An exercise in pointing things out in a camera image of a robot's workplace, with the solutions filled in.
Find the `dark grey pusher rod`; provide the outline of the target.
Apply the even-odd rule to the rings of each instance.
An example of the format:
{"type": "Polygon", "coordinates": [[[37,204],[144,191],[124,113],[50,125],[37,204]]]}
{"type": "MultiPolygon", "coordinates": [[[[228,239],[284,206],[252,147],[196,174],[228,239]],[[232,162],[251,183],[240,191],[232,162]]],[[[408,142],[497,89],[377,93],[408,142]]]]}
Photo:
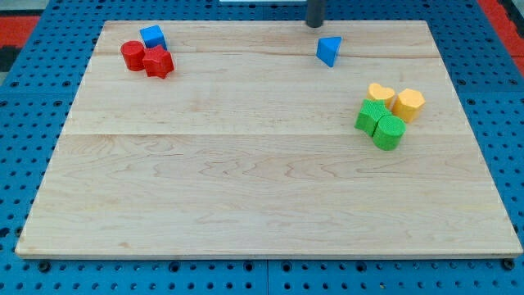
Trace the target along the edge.
{"type": "Polygon", "coordinates": [[[305,14],[305,24],[313,29],[320,28],[323,25],[326,0],[307,0],[305,14]]]}

